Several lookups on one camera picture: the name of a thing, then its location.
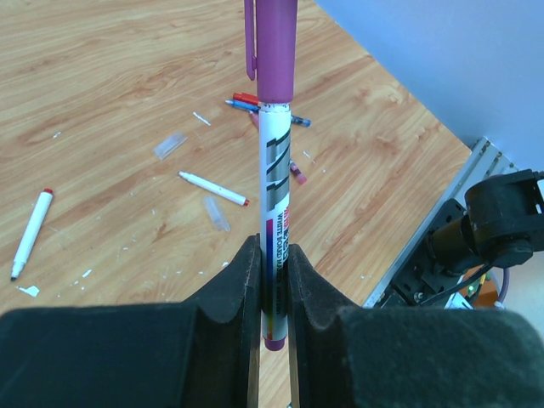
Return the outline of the white whiteboard marker purple end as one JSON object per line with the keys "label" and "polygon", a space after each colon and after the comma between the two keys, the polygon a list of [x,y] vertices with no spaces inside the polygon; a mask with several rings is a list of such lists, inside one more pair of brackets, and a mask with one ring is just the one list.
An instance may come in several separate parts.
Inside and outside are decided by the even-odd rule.
{"label": "white whiteboard marker purple end", "polygon": [[268,350],[279,351],[288,333],[290,106],[262,104],[258,117],[262,336]]}

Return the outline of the pink transparent gel pen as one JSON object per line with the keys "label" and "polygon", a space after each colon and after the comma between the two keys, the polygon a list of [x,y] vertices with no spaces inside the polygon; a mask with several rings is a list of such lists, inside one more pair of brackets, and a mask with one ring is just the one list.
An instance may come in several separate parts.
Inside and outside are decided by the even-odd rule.
{"label": "pink transparent gel pen", "polygon": [[[251,117],[254,126],[256,128],[259,128],[258,113],[250,111],[249,116]],[[293,161],[293,159],[290,160],[290,172],[299,184],[304,184],[307,181],[306,176],[302,173],[302,171],[300,170],[298,165]]]}

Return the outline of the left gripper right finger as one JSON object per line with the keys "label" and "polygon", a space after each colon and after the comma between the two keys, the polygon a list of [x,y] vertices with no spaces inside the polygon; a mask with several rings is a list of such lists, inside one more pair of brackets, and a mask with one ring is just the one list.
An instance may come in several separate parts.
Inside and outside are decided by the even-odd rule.
{"label": "left gripper right finger", "polygon": [[290,248],[295,407],[540,407],[543,341],[498,309],[364,309]]}

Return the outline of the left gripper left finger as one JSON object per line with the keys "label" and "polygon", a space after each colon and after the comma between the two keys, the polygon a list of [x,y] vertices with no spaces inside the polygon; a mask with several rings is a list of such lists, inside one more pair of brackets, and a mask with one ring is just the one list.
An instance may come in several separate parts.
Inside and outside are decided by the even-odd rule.
{"label": "left gripper left finger", "polygon": [[9,311],[2,406],[257,406],[260,261],[252,235],[179,303]]}

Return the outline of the purple marker cap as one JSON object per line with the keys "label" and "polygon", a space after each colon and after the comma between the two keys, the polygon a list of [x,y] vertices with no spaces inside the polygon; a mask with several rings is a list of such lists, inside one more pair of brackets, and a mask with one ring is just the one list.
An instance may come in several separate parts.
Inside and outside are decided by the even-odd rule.
{"label": "purple marker cap", "polygon": [[297,38],[297,0],[245,0],[246,74],[257,82],[264,104],[293,99]]}

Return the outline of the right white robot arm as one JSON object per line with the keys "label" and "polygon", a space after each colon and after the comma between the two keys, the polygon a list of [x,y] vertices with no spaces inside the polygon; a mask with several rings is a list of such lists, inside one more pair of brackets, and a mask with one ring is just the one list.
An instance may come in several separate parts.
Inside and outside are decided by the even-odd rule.
{"label": "right white robot arm", "polygon": [[527,169],[473,185],[464,215],[426,239],[429,257],[453,275],[484,264],[524,264],[543,250],[542,180],[542,171]]}

